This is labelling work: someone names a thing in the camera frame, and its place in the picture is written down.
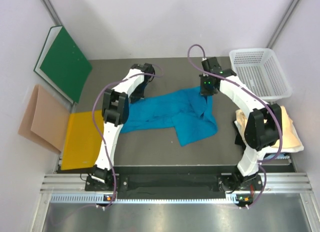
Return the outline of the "blue t shirt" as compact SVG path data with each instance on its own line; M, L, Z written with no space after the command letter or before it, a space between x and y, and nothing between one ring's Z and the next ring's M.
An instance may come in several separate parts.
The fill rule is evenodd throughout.
M121 133L174 128L181 146L214 136L218 125L213 116L213 98L200 94L200 87L139 100L129 106Z

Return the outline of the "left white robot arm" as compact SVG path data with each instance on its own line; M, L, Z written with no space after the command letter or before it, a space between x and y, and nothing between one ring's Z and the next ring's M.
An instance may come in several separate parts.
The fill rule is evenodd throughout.
M128 74L121 80L107 85L99 96L102 100L103 130L93 124L101 136L99 154L92 168L91 178L102 190L110 189L116 180L113 169L114 153L118 136L129 118L130 98L135 102L144 97L144 90L152 77L156 76L153 65L133 64Z

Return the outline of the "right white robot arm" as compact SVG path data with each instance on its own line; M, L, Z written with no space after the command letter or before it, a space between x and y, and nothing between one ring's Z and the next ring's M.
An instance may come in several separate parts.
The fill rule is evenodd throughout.
M233 183L240 190L251 185L259 166L264 162L267 149L279 141L276 159L283 147L282 110L277 104L270 105L257 97L241 82L231 69L207 72L205 78L213 78L211 87L229 97L244 113L247 124L244 130L244 154L233 173Z

